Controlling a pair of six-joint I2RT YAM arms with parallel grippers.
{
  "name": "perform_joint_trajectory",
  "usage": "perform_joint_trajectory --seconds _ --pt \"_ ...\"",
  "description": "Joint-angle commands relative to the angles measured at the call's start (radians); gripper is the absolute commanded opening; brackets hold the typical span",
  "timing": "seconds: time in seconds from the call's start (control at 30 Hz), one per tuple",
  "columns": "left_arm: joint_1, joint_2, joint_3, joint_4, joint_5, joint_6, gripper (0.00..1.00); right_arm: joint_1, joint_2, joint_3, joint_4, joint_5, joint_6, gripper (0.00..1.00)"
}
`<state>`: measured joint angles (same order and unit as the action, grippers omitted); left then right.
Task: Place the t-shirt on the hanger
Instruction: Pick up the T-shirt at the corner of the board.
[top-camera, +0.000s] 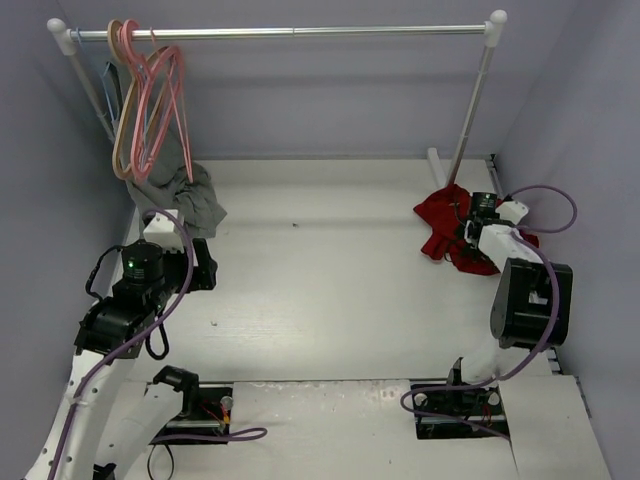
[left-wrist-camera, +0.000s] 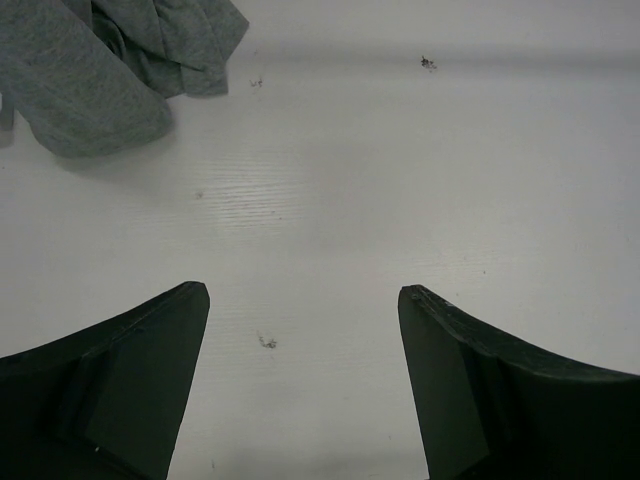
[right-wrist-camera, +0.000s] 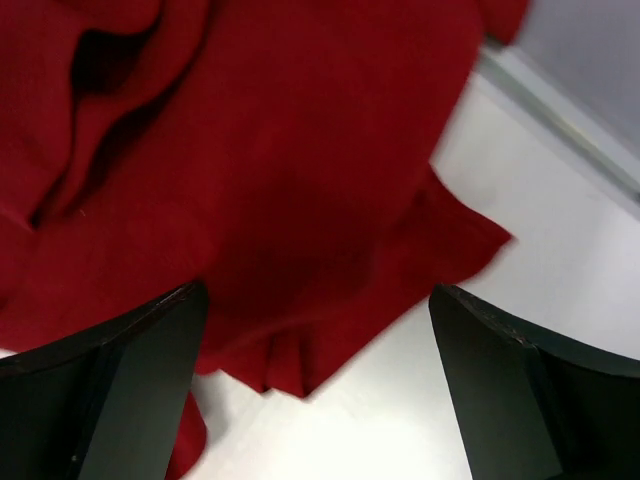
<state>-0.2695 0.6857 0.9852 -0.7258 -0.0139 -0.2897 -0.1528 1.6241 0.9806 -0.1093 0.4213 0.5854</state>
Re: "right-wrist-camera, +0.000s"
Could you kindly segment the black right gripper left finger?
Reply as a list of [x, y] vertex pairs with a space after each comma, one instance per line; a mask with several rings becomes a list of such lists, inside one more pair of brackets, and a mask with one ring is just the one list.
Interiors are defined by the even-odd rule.
[[4, 479], [162, 479], [208, 309], [187, 284], [1, 361]]

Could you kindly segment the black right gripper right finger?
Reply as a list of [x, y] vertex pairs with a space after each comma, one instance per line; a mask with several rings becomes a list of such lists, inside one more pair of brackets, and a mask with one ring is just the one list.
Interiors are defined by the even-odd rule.
[[457, 286], [429, 312], [473, 478], [638, 478], [638, 361]]

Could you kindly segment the red t-shirt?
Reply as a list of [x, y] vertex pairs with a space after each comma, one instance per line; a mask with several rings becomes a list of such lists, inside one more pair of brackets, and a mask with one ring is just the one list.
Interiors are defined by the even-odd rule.
[[196, 370], [309, 396], [510, 241], [431, 157], [525, 1], [5, 1], [1, 345], [200, 280]]

